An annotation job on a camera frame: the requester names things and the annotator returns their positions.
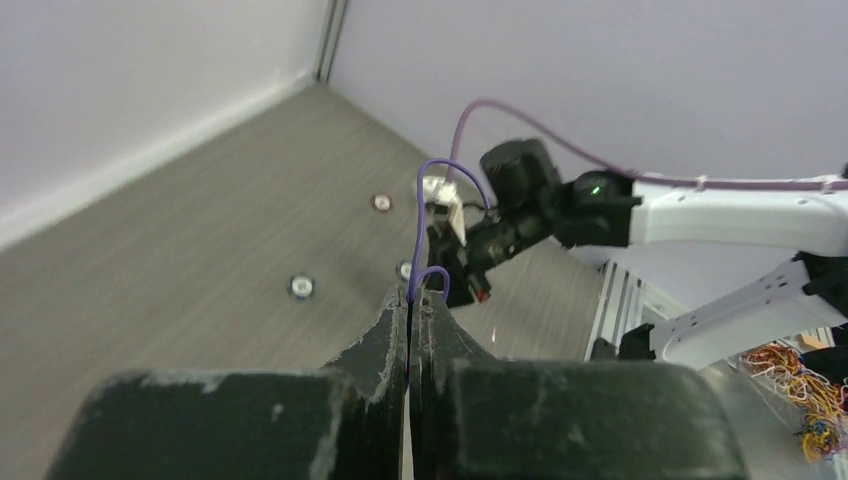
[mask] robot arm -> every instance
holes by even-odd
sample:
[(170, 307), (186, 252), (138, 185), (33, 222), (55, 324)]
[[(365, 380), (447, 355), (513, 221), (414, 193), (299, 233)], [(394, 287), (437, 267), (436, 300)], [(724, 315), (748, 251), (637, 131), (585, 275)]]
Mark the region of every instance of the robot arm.
[[(451, 274), (451, 307), (487, 299), (486, 271), (550, 236), (566, 247), (689, 241), (799, 253), (725, 297), (629, 332), (620, 357), (697, 369), (777, 338), (845, 322), (848, 192), (671, 188), (606, 171), (564, 183), (538, 140), (499, 145), (480, 163), (497, 207), (468, 227), (464, 242), (438, 219), (428, 229), (430, 263)], [(430, 278), (427, 287), (440, 289), (441, 279)]]

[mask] yellow wires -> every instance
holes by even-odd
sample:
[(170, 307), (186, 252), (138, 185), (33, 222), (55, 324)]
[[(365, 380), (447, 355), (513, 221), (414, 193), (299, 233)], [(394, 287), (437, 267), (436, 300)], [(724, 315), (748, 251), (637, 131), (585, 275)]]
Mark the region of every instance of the yellow wires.
[(831, 384), (808, 370), (797, 351), (777, 343), (743, 353), (740, 363), (754, 377), (769, 378), (776, 392), (804, 410), (798, 435), (808, 461), (829, 458), (845, 449), (845, 386)]

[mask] purple cable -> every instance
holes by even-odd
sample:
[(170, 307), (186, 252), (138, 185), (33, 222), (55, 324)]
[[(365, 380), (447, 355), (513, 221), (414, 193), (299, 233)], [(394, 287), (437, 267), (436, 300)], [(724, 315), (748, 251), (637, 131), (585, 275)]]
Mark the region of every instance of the purple cable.
[(483, 206), (485, 208), (491, 208), (489, 204), (489, 199), (486, 197), (486, 193), (483, 190), (483, 185), (474, 177), (474, 174), (471, 173), (470, 170), (463, 167), (462, 165), (448, 160), (446, 158), (434, 158), (432, 160), (428, 160), (424, 162), (423, 165), (418, 169), (418, 178), (417, 185), (418, 188), (415, 192), (416, 199), (418, 201), (418, 233), (415, 236), (415, 250), (412, 253), (412, 272), (409, 275), (409, 290), (406, 294), (406, 298), (410, 304), (415, 301), (415, 289), (418, 288), (418, 283), (424, 278), (424, 275), (428, 273), (441, 273), (442, 276), (445, 277), (445, 291), (443, 295), (445, 299), (448, 297), (448, 287), (450, 286), (450, 280), (448, 272), (445, 271), (444, 268), (441, 267), (430, 267), (424, 270), (424, 272), (418, 273), (418, 264), (421, 260), (421, 246), (424, 244), (424, 232), (425, 228), (425, 217), (427, 206), (424, 203), (424, 173), (430, 168), (431, 165), (447, 165), (449, 168), (456, 168), (460, 172), (464, 173), (469, 180), (477, 187), (477, 190), (480, 191), (480, 195), (483, 197)]
[[(810, 182), (810, 181), (799, 181), (799, 180), (704, 180), (701, 181), (699, 179), (692, 178), (675, 178), (675, 177), (664, 177), (657, 175), (646, 175), (644, 173), (638, 172), (636, 170), (624, 169), (613, 163), (604, 160), (596, 155), (593, 155), (586, 150), (574, 145), (569, 142), (565, 138), (557, 135), (551, 129), (544, 126), (541, 122), (534, 119), (530, 115), (522, 112), (521, 110), (507, 105), (506, 103), (491, 100), (491, 99), (481, 99), (475, 102), (470, 103), (465, 110), (462, 111), (462, 115), (459, 116), (459, 121), (456, 124), (456, 130), (453, 132), (453, 143), (451, 144), (451, 154), (450, 159), (454, 162), (457, 161), (457, 157), (459, 156), (459, 145), (462, 140), (462, 132), (465, 130), (465, 124), (468, 123), (468, 117), (471, 116), (471, 113), (474, 110), (477, 110), (481, 107), (489, 107), (495, 110), (500, 110), (508, 115), (512, 115), (515, 118), (523, 121), (524, 123), (530, 125), (531, 127), (538, 130), (540, 133), (551, 139), (555, 144), (560, 147), (568, 150), (574, 155), (586, 160), (587, 162), (603, 168), (605, 170), (609, 170), (611, 172), (617, 173), (619, 175), (625, 176), (627, 178), (637, 180), (644, 183), (649, 183), (653, 185), (662, 185), (666, 187), (678, 187), (678, 188), (698, 188), (698, 189), (707, 189), (714, 188), (718, 190), (741, 190), (741, 191), (783, 191), (783, 192), (795, 192), (795, 191), (816, 191), (816, 190), (848, 190), (848, 180), (837, 180), (830, 183), (825, 182)], [(451, 180), (453, 178), (453, 167), (448, 167), (448, 172), (445, 175), (445, 178)]]
[(430, 275), (430, 274), (433, 274), (433, 273), (440, 274), (445, 281), (445, 285), (444, 285), (445, 290), (442, 292), (442, 298), (444, 298), (445, 301), (447, 302), (448, 301), (448, 292), (450, 291), (450, 274), (448, 273), (447, 270), (444, 269), (444, 267), (440, 267), (438, 265), (432, 265), (432, 266), (425, 268), (424, 270), (421, 270), (421, 273), (419, 273), (419, 275), (421, 276), (420, 280), (424, 281), (424, 279), (427, 278), (427, 275)]

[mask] purple wire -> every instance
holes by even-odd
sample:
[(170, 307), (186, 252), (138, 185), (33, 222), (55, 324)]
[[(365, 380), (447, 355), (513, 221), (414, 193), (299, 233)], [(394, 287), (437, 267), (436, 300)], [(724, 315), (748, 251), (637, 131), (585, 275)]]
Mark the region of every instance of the purple wire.
[(431, 266), (425, 268), (424, 270), (421, 270), (421, 273), (419, 274), (421, 276), (421, 281), (423, 281), (427, 277), (427, 275), (430, 275), (430, 274), (433, 274), (433, 273), (440, 274), (442, 276), (442, 278), (445, 280), (445, 285), (444, 285), (445, 290), (442, 292), (442, 298), (444, 298), (445, 301), (447, 302), (448, 301), (448, 292), (450, 291), (450, 274), (448, 273), (447, 270), (444, 269), (444, 267), (440, 267), (438, 265), (431, 265)]
[[(463, 167), (462, 165), (448, 160), (446, 158), (433, 158), (424, 162), (423, 165), (418, 169), (418, 178), (417, 178), (417, 191), (415, 192), (416, 199), (418, 201), (418, 233), (415, 236), (415, 250), (412, 253), (412, 272), (409, 275), (409, 290), (406, 294), (407, 300), (410, 304), (415, 301), (415, 289), (418, 288), (418, 283), (424, 278), (428, 270), (433, 269), (430, 267), (425, 269), (424, 272), (418, 272), (418, 265), (421, 260), (421, 246), (424, 244), (424, 233), (425, 233), (425, 217), (427, 212), (427, 205), (424, 203), (424, 173), (426, 173), (427, 169), (432, 165), (447, 165), (449, 168), (456, 168), (460, 172), (464, 173), (469, 180), (477, 187), (477, 190), (480, 191), (480, 195), (483, 197), (483, 206), (485, 208), (491, 208), (489, 204), (489, 199), (486, 197), (486, 193), (483, 190), (483, 185), (480, 184), (480, 181), (471, 173), (470, 170)], [(433, 272), (429, 273), (441, 273), (445, 277), (445, 291), (443, 293), (445, 299), (448, 296), (448, 287), (450, 286), (450, 280), (448, 279), (448, 272), (445, 271), (444, 268), (438, 267), (441, 271), (433, 269)]]
[[(456, 124), (456, 130), (453, 132), (453, 143), (451, 144), (451, 154), (450, 159), (454, 162), (457, 161), (457, 157), (459, 156), (459, 145), (462, 140), (462, 133), (465, 130), (465, 124), (468, 123), (468, 117), (471, 116), (471, 113), (481, 107), (493, 108), (495, 110), (500, 110), (508, 115), (511, 115), (524, 123), (530, 125), (531, 127), (538, 130), (540, 133), (551, 139), (555, 144), (560, 147), (568, 150), (574, 155), (586, 160), (587, 162), (603, 168), (605, 170), (609, 170), (611, 172), (617, 173), (624, 177), (637, 180), (644, 183), (649, 183), (653, 185), (662, 185), (666, 187), (678, 187), (678, 188), (699, 188), (699, 189), (707, 189), (714, 188), (718, 190), (741, 190), (741, 191), (783, 191), (783, 192), (795, 192), (795, 191), (821, 191), (826, 189), (829, 190), (848, 190), (848, 180), (837, 180), (834, 182), (830, 182), (829, 184), (825, 184), (824, 182), (811, 182), (811, 181), (800, 181), (800, 180), (704, 180), (701, 181), (699, 179), (693, 178), (675, 178), (675, 177), (665, 177), (658, 175), (646, 175), (644, 173), (638, 172), (636, 170), (624, 169), (621, 168), (603, 158), (600, 158), (592, 153), (583, 150), (582, 148), (574, 145), (569, 142), (565, 138), (557, 135), (551, 129), (543, 125), (538, 120), (534, 119), (530, 115), (522, 112), (521, 110), (507, 105), (506, 103), (500, 102), (498, 100), (491, 99), (480, 99), (475, 102), (470, 103), (465, 110), (462, 111), (462, 114), (459, 116), (459, 121)], [(453, 167), (448, 168), (448, 172), (445, 175), (447, 180), (451, 180), (453, 178)]]

